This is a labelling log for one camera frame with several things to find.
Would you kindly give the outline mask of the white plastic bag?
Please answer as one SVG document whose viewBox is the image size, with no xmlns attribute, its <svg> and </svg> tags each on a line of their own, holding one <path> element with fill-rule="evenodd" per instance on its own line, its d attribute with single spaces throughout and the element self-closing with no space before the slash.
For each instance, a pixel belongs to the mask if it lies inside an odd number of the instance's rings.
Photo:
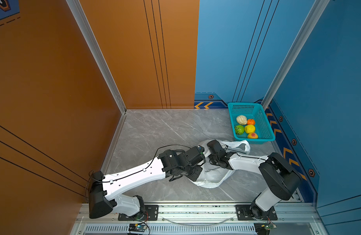
<svg viewBox="0 0 361 235">
<path fill-rule="evenodd" d="M 209 160 L 209 155 L 211 154 L 210 150 L 208 150 L 207 144 L 211 140 L 207 140 L 204 142 L 201 142 L 199 145 L 205 148 L 205 154 L 206 154 L 206 163 L 202 166 L 202 172 L 200 173 L 198 179 L 192 183 L 196 186 L 207 188 L 207 189 L 213 189 L 219 187 L 223 181 L 225 181 L 227 178 L 229 178 L 235 170 L 229 170 L 226 168 L 222 168 L 219 165 L 212 165 Z M 250 153 L 250 144 L 247 140 L 243 140 L 240 142 L 229 142 L 229 141 L 220 141 L 217 140 L 223 149 L 230 148 L 232 150 L 238 150 L 242 151 L 244 154 Z"/>
</svg>

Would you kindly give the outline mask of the green apple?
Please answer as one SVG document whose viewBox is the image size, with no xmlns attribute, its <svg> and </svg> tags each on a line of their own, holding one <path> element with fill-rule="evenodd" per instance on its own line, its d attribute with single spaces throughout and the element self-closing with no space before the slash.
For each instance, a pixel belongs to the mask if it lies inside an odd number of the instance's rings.
<svg viewBox="0 0 361 235">
<path fill-rule="evenodd" d="M 234 127 L 234 131 L 237 136 L 243 135 L 245 133 L 245 127 L 242 125 L 236 125 Z"/>
</svg>

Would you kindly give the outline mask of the red yellow peach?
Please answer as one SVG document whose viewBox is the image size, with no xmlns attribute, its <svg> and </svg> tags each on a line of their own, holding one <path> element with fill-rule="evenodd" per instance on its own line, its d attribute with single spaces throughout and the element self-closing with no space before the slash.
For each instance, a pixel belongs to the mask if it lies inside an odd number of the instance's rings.
<svg viewBox="0 0 361 235">
<path fill-rule="evenodd" d="M 258 138 L 258 135 L 257 135 L 256 133 L 254 133 L 254 132 L 253 132 L 253 133 L 249 133 L 249 134 L 248 134 L 248 138 L 249 138 L 249 139 L 257 139 L 257 138 Z"/>
</svg>

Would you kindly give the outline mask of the yellow fruit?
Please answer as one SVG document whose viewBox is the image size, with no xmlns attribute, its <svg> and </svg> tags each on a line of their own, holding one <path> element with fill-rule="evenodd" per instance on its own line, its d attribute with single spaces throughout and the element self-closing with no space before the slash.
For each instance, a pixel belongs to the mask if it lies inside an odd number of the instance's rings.
<svg viewBox="0 0 361 235">
<path fill-rule="evenodd" d="M 255 133 L 256 131 L 256 127 L 254 125 L 246 125 L 245 126 L 245 133 L 247 133 L 248 135 Z"/>
</svg>

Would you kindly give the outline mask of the beige round fruit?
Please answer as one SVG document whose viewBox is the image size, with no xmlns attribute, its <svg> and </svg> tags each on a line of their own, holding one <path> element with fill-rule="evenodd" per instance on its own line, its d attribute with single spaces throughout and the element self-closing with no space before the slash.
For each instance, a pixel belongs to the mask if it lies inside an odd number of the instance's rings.
<svg viewBox="0 0 361 235">
<path fill-rule="evenodd" d="M 248 119 L 244 115 L 237 116 L 236 121 L 239 125 L 247 125 L 247 123 L 248 123 Z"/>
</svg>

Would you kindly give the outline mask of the orange tangerine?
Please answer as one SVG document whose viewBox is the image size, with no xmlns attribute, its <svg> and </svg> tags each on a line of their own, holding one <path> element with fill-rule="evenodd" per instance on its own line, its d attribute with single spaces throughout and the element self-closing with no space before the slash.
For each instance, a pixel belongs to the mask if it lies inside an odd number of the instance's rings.
<svg viewBox="0 0 361 235">
<path fill-rule="evenodd" d="M 254 119 L 248 119 L 247 120 L 247 125 L 255 125 L 255 120 Z"/>
</svg>

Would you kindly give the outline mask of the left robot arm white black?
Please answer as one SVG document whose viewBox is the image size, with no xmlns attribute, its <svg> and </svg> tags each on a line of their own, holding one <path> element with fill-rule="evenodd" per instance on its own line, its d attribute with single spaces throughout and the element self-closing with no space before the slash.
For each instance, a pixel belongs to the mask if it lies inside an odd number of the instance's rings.
<svg viewBox="0 0 361 235">
<path fill-rule="evenodd" d="M 168 149 L 156 154 L 151 161 L 120 173 L 92 173 L 88 186 L 89 218 L 97 219 L 112 212 L 133 219 L 141 218 L 146 211 L 143 198 L 126 196 L 124 192 L 165 178 L 174 181 L 187 177 L 195 182 L 206 163 L 204 152 L 202 146 L 187 151 Z"/>
</svg>

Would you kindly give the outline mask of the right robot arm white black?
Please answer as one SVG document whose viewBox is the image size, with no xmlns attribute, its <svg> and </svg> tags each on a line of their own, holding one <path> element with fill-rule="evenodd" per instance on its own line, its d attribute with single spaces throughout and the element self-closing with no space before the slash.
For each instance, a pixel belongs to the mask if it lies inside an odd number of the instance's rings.
<svg viewBox="0 0 361 235">
<path fill-rule="evenodd" d="M 248 213 L 256 219 L 269 218 L 272 207 L 288 201 L 300 186 L 302 177 L 280 154 L 273 152 L 264 157 L 249 157 L 236 151 L 227 152 L 217 140 L 207 143 L 211 163 L 228 170 L 244 170 L 263 176 L 267 188 L 251 203 Z"/>
</svg>

